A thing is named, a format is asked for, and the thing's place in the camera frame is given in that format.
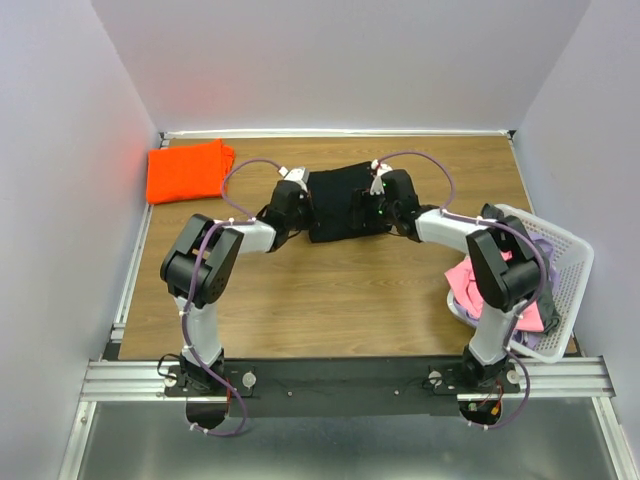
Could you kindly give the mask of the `black t-shirt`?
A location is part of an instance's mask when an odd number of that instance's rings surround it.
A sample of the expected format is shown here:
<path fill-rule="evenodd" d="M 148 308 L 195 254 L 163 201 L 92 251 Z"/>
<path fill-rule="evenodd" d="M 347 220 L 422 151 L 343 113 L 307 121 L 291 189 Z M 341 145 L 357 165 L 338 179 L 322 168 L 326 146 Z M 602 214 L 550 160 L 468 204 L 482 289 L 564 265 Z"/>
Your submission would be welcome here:
<path fill-rule="evenodd" d="M 309 174 L 314 223 L 308 230 L 311 243 L 328 243 L 387 233 L 391 227 L 376 223 L 353 203 L 367 193 L 373 181 L 369 162 Z"/>

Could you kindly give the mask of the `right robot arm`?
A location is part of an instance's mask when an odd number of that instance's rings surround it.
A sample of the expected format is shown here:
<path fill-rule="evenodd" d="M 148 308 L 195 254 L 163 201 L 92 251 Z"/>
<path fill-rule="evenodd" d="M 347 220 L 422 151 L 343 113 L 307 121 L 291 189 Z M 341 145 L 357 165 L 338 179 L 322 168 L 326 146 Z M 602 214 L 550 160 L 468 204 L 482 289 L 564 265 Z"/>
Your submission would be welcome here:
<path fill-rule="evenodd" d="M 544 257 L 516 216 L 471 218 L 422 205 L 405 170 L 376 163 L 366 169 L 372 183 L 352 196 L 355 224 L 392 226 L 412 241 L 443 245 L 470 259 L 483 306 L 457 376 L 467 389 L 485 390 L 506 368 L 519 317 L 544 289 Z"/>

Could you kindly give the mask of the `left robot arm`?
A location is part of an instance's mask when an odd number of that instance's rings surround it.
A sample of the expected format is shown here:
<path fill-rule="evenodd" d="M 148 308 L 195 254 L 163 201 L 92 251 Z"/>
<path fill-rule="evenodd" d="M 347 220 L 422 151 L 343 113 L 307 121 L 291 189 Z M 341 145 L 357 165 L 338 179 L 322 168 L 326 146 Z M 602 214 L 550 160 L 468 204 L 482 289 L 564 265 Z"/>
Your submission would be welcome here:
<path fill-rule="evenodd" d="M 223 374 L 217 304 L 237 258 L 272 253 L 295 234 L 310 228 L 311 198 L 303 180 L 276 183 L 269 203 L 246 221 L 219 221 L 194 214 L 167 253 L 160 278 L 179 310 L 184 346 L 180 371 L 165 381 L 190 386 L 201 395 L 214 393 Z"/>

